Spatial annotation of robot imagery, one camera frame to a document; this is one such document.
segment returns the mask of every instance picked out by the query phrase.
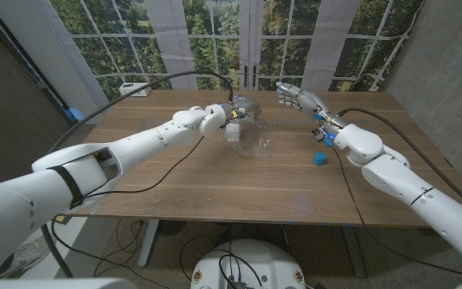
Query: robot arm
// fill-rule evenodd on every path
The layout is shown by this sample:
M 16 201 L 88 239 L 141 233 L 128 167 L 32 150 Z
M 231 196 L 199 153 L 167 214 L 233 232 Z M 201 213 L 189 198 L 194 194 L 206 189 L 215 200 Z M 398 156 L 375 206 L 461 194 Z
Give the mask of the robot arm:
M 331 141 L 340 149 L 349 148 L 347 159 L 362 168 L 365 179 L 376 189 L 410 206 L 432 229 L 462 254 L 462 205 L 410 170 L 407 159 L 383 144 L 379 136 L 349 124 L 331 114 L 311 92 L 287 83 L 276 83 L 280 104 L 291 106 L 322 120 L 314 137 Z
M 176 112 L 158 127 L 102 144 L 78 144 L 48 154 L 33 165 L 33 173 L 0 183 L 0 265 L 31 233 L 56 214 L 74 213 L 113 190 L 139 163 L 165 149 L 194 143 L 197 132 L 208 136 L 232 118 L 261 109 L 241 97 L 225 104 Z

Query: window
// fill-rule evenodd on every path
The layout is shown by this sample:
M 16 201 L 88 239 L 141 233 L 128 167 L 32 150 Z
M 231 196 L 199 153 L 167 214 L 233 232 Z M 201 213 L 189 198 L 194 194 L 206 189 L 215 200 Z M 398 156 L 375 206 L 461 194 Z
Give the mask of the window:
M 109 101 L 120 95 L 123 82 L 152 82 L 166 74 L 144 2 L 51 0 L 51 5 Z
M 238 89 L 238 0 L 183 0 L 183 9 L 196 71 L 219 73 Z M 211 75 L 197 75 L 197 86 L 225 89 Z
M 259 90 L 276 82 L 301 85 L 320 1 L 265 0 L 261 28 Z
M 423 0 L 362 0 L 330 91 L 377 91 L 409 37 Z

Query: electrical cord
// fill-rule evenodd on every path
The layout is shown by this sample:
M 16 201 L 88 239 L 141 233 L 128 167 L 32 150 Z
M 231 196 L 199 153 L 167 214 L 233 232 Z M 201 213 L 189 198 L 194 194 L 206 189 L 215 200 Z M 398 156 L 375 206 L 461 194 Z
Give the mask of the electrical cord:
M 98 256 L 95 256 L 93 254 L 90 254 L 90 253 L 87 253 L 87 252 L 84 252 L 84 251 L 81 251 L 81 250 L 78 250 L 78 249 L 75 249 L 73 248 L 72 246 L 69 246 L 67 245 L 61 238 L 59 238 L 59 236 L 56 234 L 55 232 L 55 223 L 52 222 L 51 223 L 51 233 L 53 233 L 53 236 L 55 236 L 55 238 L 58 240 L 58 242 L 60 242 L 62 245 L 64 245 L 67 249 L 71 250 L 71 251 L 74 251 L 76 253 L 80 253 L 80 254 L 84 254 L 85 256 L 88 256 L 88 257 L 92 257 L 92 258 L 96 258 L 98 260 L 101 260 L 101 261 L 105 261 L 105 262 L 108 262 L 112 265 L 115 265 L 115 266 L 119 266 L 119 267 L 122 267 L 122 268 L 126 268 L 128 270 L 130 270 L 134 275 L 136 275 L 138 278 L 144 280 L 144 281 L 148 281 L 148 282 L 151 282 L 151 283 L 154 283 L 162 288 L 165 288 L 165 289 L 170 289 L 169 287 L 165 286 L 165 285 L 162 285 L 154 280 L 151 280 L 151 279 L 148 279 L 148 278 L 145 278 L 144 276 L 136 273 L 132 268 L 126 266 L 126 265 L 123 265 L 123 264 L 119 264 L 119 263 L 116 263 L 116 262 L 113 262 L 111 260 L 108 260 L 107 258 L 102 258 L 102 257 L 98 257 Z
M 141 223 L 141 222 L 143 222 L 143 221 L 142 221 L 142 220 L 134 221 L 134 222 L 129 226 L 129 229 L 132 231 L 133 236 L 134 236 L 135 238 L 138 238 L 138 234 L 140 234 L 140 231 L 142 230 L 142 227 L 140 226 L 138 233 L 135 234 L 135 231 L 133 230 L 133 225 L 135 225 L 135 224 L 137 224 L 137 223 Z M 128 248 L 128 247 L 132 244 L 133 241 L 132 241 L 130 244 L 126 245 L 126 246 L 120 245 L 120 241 L 119 241 L 119 224 L 117 224 L 117 228 L 115 229 L 115 240 L 116 240 L 116 242 L 117 242 L 117 246 L 118 246 L 119 248 L 121 248 L 121 249 L 123 248 L 123 251 L 126 252 L 126 253 L 132 253 L 132 252 L 135 251 L 135 250 L 127 251 L 126 248 Z
M 430 266 L 430 267 L 434 267 L 434 268 L 437 268 L 437 269 L 441 269 L 441 270 L 444 270 L 444 271 L 449 271 L 449 272 L 452 272 L 452 273 L 462 275 L 462 272 L 460 272 L 460 271 L 456 271 L 456 270 L 449 269 L 449 268 L 446 268 L 446 267 L 442 267 L 442 266 L 438 266 L 438 265 L 435 265 L 435 264 L 427 263 L 425 261 L 420 261 L 418 259 L 406 256 L 405 254 L 399 253 L 396 250 L 391 249 L 389 246 L 384 245 L 384 243 L 382 243 L 380 240 L 378 240 L 370 232 L 369 228 L 367 227 L 367 224 L 365 223 L 365 221 L 363 221 L 363 216 L 359 212 L 358 204 L 356 203 L 356 200 L 354 198 L 354 194 L 352 194 L 351 187 L 349 186 L 349 181 L 347 180 L 347 176 L 345 175 L 345 170 L 343 169 L 342 158 L 339 156 L 338 152 L 336 151 L 336 149 L 334 147 L 331 147 L 331 148 L 334 150 L 334 153 L 336 154 L 336 157 L 338 158 L 338 161 L 340 163 L 340 169 L 342 170 L 343 180 L 345 180 L 346 187 L 349 190 L 349 194 L 351 195 L 352 202 L 354 202 L 354 207 L 356 208 L 356 212 L 358 212 L 359 219 L 361 219 L 361 223 L 363 224 L 363 227 L 365 227 L 365 229 L 367 230 L 367 233 L 368 233 L 368 235 L 370 235 L 370 237 L 372 237 L 377 243 L 379 243 L 381 246 L 383 246 L 386 250 L 389 250 L 391 253 L 397 254 L 400 257 L 406 258 L 408 260 L 411 260 L 413 262 L 417 262 L 417 263 L 420 263 L 420 264 L 423 264 L 423 265 L 427 265 L 427 266 Z
M 373 116 L 375 118 L 377 118 L 378 120 L 381 120 L 383 123 L 387 124 L 390 128 L 392 128 L 395 132 L 397 132 L 397 134 L 399 134 L 400 137 L 403 138 L 403 140 L 405 140 L 407 142 L 407 144 L 409 146 L 411 146 L 411 148 L 413 150 L 415 150 L 416 153 L 418 153 L 418 155 L 431 167 L 432 170 L 435 171 L 435 173 L 438 174 L 438 176 L 441 177 L 442 180 L 444 180 L 448 186 L 450 186 L 461 198 L 462 198 L 462 191 L 456 187 L 456 185 L 454 185 L 454 183 L 452 183 L 443 173 L 441 173 L 440 169 L 438 169 L 432 162 L 431 160 L 429 160 L 425 155 L 424 153 L 422 153 L 417 147 L 415 144 L 413 144 L 409 138 L 407 138 L 407 136 L 405 136 L 394 124 L 392 124 L 389 120 L 385 119 L 384 117 L 376 114 L 376 113 L 373 113 L 371 111 L 368 111 L 366 109 L 362 109 L 362 108 L 346 108 L 346 109 L 343 109 L 341 112 L 338 112 L 338 115 L 339 116 L 344 116 L 347 112 L 362 112 L 362 113 L 366 113 L 367 115 L 370 115 L 370 116 Z
M 139 235 L 140 235 L 140 232 L 142 231 L 142 227 L 144 226 L 144 223 L 145 223 L 145 222 L 142 221 L 142 220 L 133 222 L 133 223 L 129 226 L 129 228 L 130 228 L 131 232 L 133 233 L 133 237 L 134 237 L 134 238 L 133 238 L 132 241 L 129 242 L 129 244 L 127 244 L 126 246 L 121 246 L 121 245 L 119 244 L 119 236 L 117 235 L 117 232 L 119 231 L 120 221 L 121 221 L 121 219 L 119 220 L 119 222 L 117 223 L 117 227 L 115 228 L 115 239 L 117 240 L 117 246 L 119 246 L 120 249 L 119 249 L 119 250 L 116 250 L 116 251 L 114 251 L 114 252 L 112 252 L 112 253 L 110 253 L 110 254 L 108 254 L 108 255 L 106 255 L 106 256 L 104 256 L 104 258 L 108 258 L 108 257 L 110 257 L 110 256 L 112 256 L 112 255 L 114 255 L 114 254 L 119 253 L 119 252 L 132 253 L 131 256 L 129 256 L 129 258 L 126 259 L 126 261 L 124 261 L 124 262 L 121 263 L 121 264 L 126 264 L 129 260 L 131 260 L 131 258 L 133 258 L 133 256 L 135 255 L 135 253 L 138 251 L 138 242 L 136 242 L 136 240 L 138 239 L 138 237 L 139 237 Z M 138 229 L 138 232 L 135 233 L 135 231 L 133 230 L 133 225 L 138 224 L 138 223 L 140 224 L 140 227 L 139 227 L 139 229 Z M 126 248 L 130 247 L 133 243 L 135 244 L 135 249 L 132 250 L 132 251 L 129 251 L 129 252 L 126 251 Z M 100 273 L 96 274 L 97 270 L 99 269 L 99 266 L 101 266 L 101 263 L 103 263 L 103 260 L 100 260 L 100 261 L 97 263 L 97 266 L 95 267 L 95 270 L 94 270 L 94 277 L 99 277 L 102 273 L 117 268 L 117 266 L 110 267 L 110 268 L 108 268 L 108 269 L 106 269 L 106 270 L 104 270 L 104 271 L 101 271 Z
M 172 172 L 177 167 L 178 164 L 180 164 L 182 161 L 184 161 L 187 157 L 189 157 L 193 153 L 194 150 L 197 149 L 197 146 L 199 146 L 199 144 L 201 143 L 201 141 L 204 138 L 205 137 L 202 136 L 201 139 L 196 143 L 196 145 L 193 147 L 193 149 L 186 156 L 184 156 L 175 165 L 173 165 L 172 168 L 170 168 L 170 170 L 167 171 L 167 173 L 156 184 L 148 187 L 147 189 L 119 190 L 119 191 L 107 191 L 107 192 L 101 192 L 101 193 L 89 193 L 87 196 L 85 196 L 85 198 L 95 197 L 95 196 L 100 196 L 100 195 L 110 194 L 110 193 L 143 193 L 143 192 L 149 191 L 150 189 L 154 189 L 157 185 L 159 185 L 170 174 L 170 172 Z
M 225 257 L 228 257 L 228 255 L 231 255 L 232 257 L 234 258 L 237 258 L 238 260 L 242 261 L 253 273 L 254 275 L 256 276 L 256 279 L 257 279 L 257 282 L 260 284 L 260 287 L 263 288 L 263 283 L 261 283 L 261 280 L 260 280 L 260 276 L 257 274 L 257 272 L 252 268 L 252 266 L 250 266 L 250 264 L 248 264 L 243 258 L 240 258 L 238 256 L 236 256 L 235 254 L 231 253 L 230 251 L 228 250 L 222 250 L 222 249 L 214 249 L 214 250 L 211 250 L 210 252 L 214 252 L 214 251 L 221 251 L 221 252 L 226 252 L 228 254 L 224 254 L 221 256 L 221 258 L 219 259 L 219 262 L 218 262 L 218 266 L 219 268 L 221 269 L 221 274 L 222 274 L 222 277 L 224 277 L 225 281 L 228 282 L 228 285 L 230 285 L 231 287 L 235 288 L 236 287 L 234 286 L 234 284 L 231 282 L 231 280 L 229 280 L 229 278 L 225 275 L 225 272 L 224 272 L 224 269 L 222 268 L 222 259 L 225 258 Z
M 139 88 L 136 88 L 136 89 L 133 89 L 132 91 L 128 92 L 128 93 L 125 93 L 123 94 L 121 97 L 119 97 L 118 99 L 116 100 L 113 100 L 112 102 L 108 103 L 108 104 L 105 104 L 103 107 L 97 109 L 96 111 L 94 111 L 93 113 L 89 114 L 87 117 L 83 118 L 82 120 L 80 120 L 77 124 L 75 124 L 74 126 L 72 126 L 71 128 L 69 128 L 50 148 L 49 150 L 47 151 L 47 154 L 49 153 L 52 153 L 56 150 L 58 150 L 60 148 L 60 145 L 63 144 L 63 142 L 76 130 L 78 129 L 80 126 L 82 126 L 83 124 L 86 124 L 89 120 L 91 120 L 92 118 L 94 118 L 95 116 L 99 115 L 101 112 L 105 111 L 106 109 L 112 107 L 113 105 L 115 104 L 118 104 L 120 101 L 128 98 L 129 96 L 135 94 L 136 92 L 139 92 L 145 88 L 149 88 L 153 85 L 156 85 L 157 83 L 160 83 L 162 81 L 165 81 L 167 79 L 171 79 L 171 78 L 174 78 L 174 77 L 177 77 L 177 76 L 183 76 L 183 75 L 195 75 L 195 74 L 209 74 L 209 75 L 214 75 L 216 77 L 218 77 L 219 79 L 222 79 L 222 81 L 224 81 L 225 85 L 228 87 L 229 89 L 229 97 L 228 97 L 228 101 L 233 101 L 233 87 L 231 86 L 231 83 L 229 82 L 228 79 L 226 79 L 224 76 L 222 75 L 219 75 L 215 72 L 212 72 L 212 71 L 185 71 L 185 72 L 178 72 L 178 73 L 174 73 L 174 74 L 171 74 L 171 75 L 167 75 L 165 77 L 162 77 L 158 80 L 155 80 L 151 83 L 148 83 L 148 84 L 145 84 Z M 58 263 L 58 265 L 60 266 L 60 269 L 62 270 L 62 272 L 65 274 L 65 276 L 67 276 L 68 278 L 72 278 L 72 272 L 71 270 L 69 269 L 68 265 L 65 263 L 65 261 L 63 260 L 62 258 L 62 255 L 58 252 L 58 249 L 56 248 L 55 246 L 55 243 L 53 242 L 53 239 L 51 237 L 51 234 L 49 233 L 49 229 L 47 228 L 47 225 L 44 224 L 41 226 L 41 231 L 43 233 L 43 236 L 44 236 L 44 239 L 46 240 L 46 243 L 47 243 L 47 246 L 49 247 L 49 250 L 51 251 L 51 253 L 53 254 L 53 257 L 55 257 L 55 260 L 56 262 Z
M 180 260 L 180 268 L 181 268 L 181 271 L 183 272 L 184 276 L 186 277 L 186 279 L 188 279 L 190 282 L 192 282 L 192 278 L 190 278 L 186 272 L 184 272 L 184 268 L 183 268 L 183 263 L 181 262 L 181 255 L 183 254 L 183 250 L 184 248 L 193 240 L 195 240 L 196 238 L 199 238 L 199 237 L 206 237 L 211 243 L 213 246 L 215 246 L 215 242 L 206 234 L 198 234 L 198 235 L 195 235 L 193 236 L 193 238 L 189 239 L 182 247 L 181 247 L 181 251 L 180 251 L 180 255 L 179 255 L 179 260 Z

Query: clear plastic bag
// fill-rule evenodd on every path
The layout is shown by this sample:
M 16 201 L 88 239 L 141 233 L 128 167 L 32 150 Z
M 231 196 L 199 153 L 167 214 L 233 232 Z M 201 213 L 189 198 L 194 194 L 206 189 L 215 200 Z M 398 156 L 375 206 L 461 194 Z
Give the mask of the clear plastic bag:
M 247 116 L 231 120 L 223 128 L 224 138 L 240 157 L 271 157 L 270 138 L 264 133 L 264 124 Z

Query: table leg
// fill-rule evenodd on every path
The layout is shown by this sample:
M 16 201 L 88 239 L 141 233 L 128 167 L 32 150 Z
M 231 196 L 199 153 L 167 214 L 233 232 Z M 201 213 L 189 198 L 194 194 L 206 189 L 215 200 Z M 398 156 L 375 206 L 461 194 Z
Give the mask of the table leg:
M 354 268 L 354 273 L 359 278 L 364 278 L 367 276 L 365 270 L 365 264 L 363 262 L 363 257 L 361 255 L 361 250 L 359 248 L 358 237 L 354 227 L 347 226 L 342 227 L 343 237 L 345 238 L 347 249 L 351 255 L 352 267 Z
M 149 263 L 154 241 L 156 240 L 158 224 L 160 224 L 160 220 L 149 220 L 148 229 L 145 231 L 144 244 L 140 251 L 140 257 L 138 258 L 138 266 L 140 267 L 146 267 Z

